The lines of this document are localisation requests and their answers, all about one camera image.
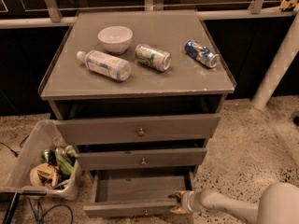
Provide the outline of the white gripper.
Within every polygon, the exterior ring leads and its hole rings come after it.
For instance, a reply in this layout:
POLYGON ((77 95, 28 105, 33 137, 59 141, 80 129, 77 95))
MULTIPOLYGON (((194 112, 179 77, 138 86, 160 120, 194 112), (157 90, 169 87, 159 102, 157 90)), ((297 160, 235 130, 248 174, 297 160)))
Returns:
POLYGON ((199 213, 201 211, 200 193, 190 190, 176 190, 169 195, 169 198, 180 199, 180 204, 176 204, 170 212, 176 215, 199 213))

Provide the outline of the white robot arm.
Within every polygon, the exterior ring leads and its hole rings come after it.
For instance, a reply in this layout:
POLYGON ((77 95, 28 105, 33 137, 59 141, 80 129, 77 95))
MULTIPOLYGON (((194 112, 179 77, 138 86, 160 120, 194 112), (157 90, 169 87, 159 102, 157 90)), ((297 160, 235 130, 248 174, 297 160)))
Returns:
POLYGON ((258 204, 225 197, 216 190, 177 190, 174 214, 227 214, 245 224, 299 224, 299 188, 276 183, 265 189, 258 204))

